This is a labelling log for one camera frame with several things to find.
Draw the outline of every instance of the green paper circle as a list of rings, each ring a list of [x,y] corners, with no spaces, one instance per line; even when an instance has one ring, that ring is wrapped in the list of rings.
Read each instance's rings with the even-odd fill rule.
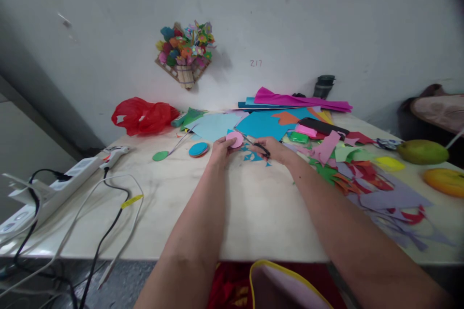
[[[169,154],[168,151],[161,151],[161,152],[155,153],[155,155],[153,156],[153,160],[155,162],[162,161],[168,156],[168,154]]]

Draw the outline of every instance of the craft basket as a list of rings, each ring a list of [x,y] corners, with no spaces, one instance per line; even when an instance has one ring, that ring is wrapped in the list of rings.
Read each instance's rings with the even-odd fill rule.
[[[173,29],[177,29],[177,30],[180,30],[181,32],[184,32],[178,23],[174,24]],[[206,68],[209,66],[209,64],[211,64],[210,60],[205,59],[206,62],[204,63],[204,66],[200,66],[196,61],[194,61],[193,64],[190,66],[175,65],[173,67],[170,67],[167,64],[161,63],[159,56],[160,54],[158,53],[158,56],[155,59],[155,63],[161,66],[161,68],[164,71],[166,71],[173,79],[179,82],[182,88],[185,88],[187,90],[191,89],[194,86],[194,83],[200,79],[200,77],[203,75]],[[189,68],[189,71],[181,70],[181,68]]]

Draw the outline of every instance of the glue gun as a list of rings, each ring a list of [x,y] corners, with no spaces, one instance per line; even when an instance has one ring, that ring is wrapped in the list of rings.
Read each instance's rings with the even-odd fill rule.
[[[100,169],[111,169],[113,165],[116,164],[119,157],[128,153],[130,149],[131,148],[127,146],[113,146],[104,149],[104,151],[110,155],[104,159],[104,163],[100,165]]]

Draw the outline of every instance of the wall hanging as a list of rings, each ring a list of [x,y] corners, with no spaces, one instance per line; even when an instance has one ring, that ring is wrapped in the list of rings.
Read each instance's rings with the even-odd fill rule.
[[[159,54],[155,63],[180,83],[191,89],[211,63],[214,36],[210,22],[189,24],[182,30],[178,23],[173,28],[161,29],[164,41],[156,43]]]

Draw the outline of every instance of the written number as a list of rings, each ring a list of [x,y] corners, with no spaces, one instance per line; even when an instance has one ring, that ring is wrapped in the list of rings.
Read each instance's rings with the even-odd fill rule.
[[[250,66],[259,66],[260,67],[262,65],[262,60],[261,59],[260,60],[250,60],[250,62],[251,62]]]

